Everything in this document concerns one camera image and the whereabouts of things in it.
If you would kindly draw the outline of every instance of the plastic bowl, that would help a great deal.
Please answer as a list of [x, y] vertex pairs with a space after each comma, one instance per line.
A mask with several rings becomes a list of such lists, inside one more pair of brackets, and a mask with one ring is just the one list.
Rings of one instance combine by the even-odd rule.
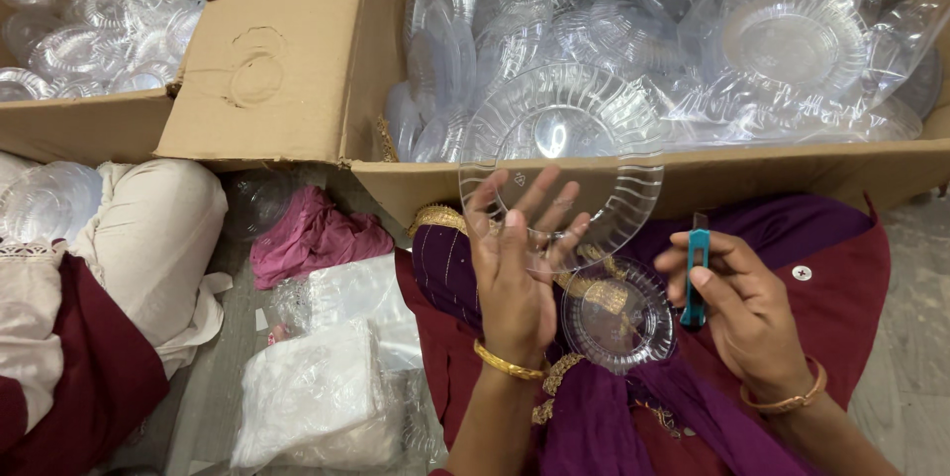
[[620, 376], [672, 355], [675, 334], [665, 288], [648, 267], [617, 255], [578, 271], [561, 301], [571, 351]]
[[[660, 139], [659, 118], [639, 81], [577, 63], [525, 72], [493, 93], [466, 130], [459, 165], [466, 216], [486, 219], [487, 225], [478, 223], [475, 229], [487, 237], [504, 225], [510, 208], [519, 206], [539, 163], [593, 158], [590, 166], [559, 174], [550, 186], [541, 205], [564, 209], [559, 222], [528, 215], [525, 253], [529, 268], [539, 272], [590, 266], [617, 251], [653, 210], [663, 176]], [[525, 159], [532, 159], [530, 165]], [[508, 171], [505, 185], [487, 206], [471, 206], [474, 192], [499, 169]], [[555, 197], [568, 181], [579, 184], [574, 201]], [[579, 237], [569, 224], [584, 214], [590, 223]], [[567, 248], [571, 238], [576, 246]]]

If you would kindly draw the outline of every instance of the bracelet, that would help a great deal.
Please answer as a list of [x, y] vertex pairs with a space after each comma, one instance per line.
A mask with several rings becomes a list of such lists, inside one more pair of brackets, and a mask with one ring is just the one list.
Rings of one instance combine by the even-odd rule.
[[551, 373], [551, 364], [548, 363], [546, 359], [542, 362], [541, 370], [535, 371], [508, 363], [505, 361], [505, 359], [502, 359], [501, 357], [485, 349], [484, 346], [482, 346], [480, 339], [475, 339], [474, 348], [475, 353], [481, 357], [482, 361], [485, 361], [503, 373], [515, 376], [516, 378], [521, 378], [522, 380], [542, 380]]
[[775, 404], [754, 404], [752, 400], [750, 400], [749, 389], [745, 385], [742, 385], [739, 388], [739, 395], [742, 396], [742, 401], [765, 415], [788, 413], [792, 409], [810, 406], [815, 402], [815, 400], [818, 399], [819, 394], [825, 392], [825, 385], [827, 385], [828, 376], [825, 372], [825, 367], [822, 367], [822, 364], [816, 361], [813, 357], [806, 355], [805, 359], [812, 361], [818, 368], [818, 378], [815, 379], [815, 385], [811, 388], [808, 394], [805, 396], [793, 396], [788, 400], [777, 402]]

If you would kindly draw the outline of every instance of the crumpled pink fabric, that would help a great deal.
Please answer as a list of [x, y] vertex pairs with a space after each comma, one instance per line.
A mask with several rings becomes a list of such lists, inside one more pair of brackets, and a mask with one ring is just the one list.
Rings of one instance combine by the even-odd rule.
[[293, 194], [287, 214], [251, 246], [254, 287], [272, 288], [288, 277], [361, 261], [392, 251], [392, 237], [376, 215], [344, 215], [319, 187]]

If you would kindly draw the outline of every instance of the leg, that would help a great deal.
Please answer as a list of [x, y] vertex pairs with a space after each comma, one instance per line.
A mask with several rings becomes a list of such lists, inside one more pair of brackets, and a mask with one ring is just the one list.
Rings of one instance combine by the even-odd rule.
[[104, 287], [158, 347], [191, 323], [227, 212], [224, 191], [196, 162], [159, 159], [125, 173], [107, 203], [92, 240]]

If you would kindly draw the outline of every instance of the knee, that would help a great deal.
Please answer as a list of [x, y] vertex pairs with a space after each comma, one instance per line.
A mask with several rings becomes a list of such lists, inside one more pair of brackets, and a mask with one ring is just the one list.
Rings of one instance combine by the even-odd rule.
[[179, 202], [212, 205], [216, 212], [227, 212], [227, 198], [217, 176], [193, 160], [159, 158], [130, 170], [123, 182], [135, 182], [151, 195], [174, 195]]

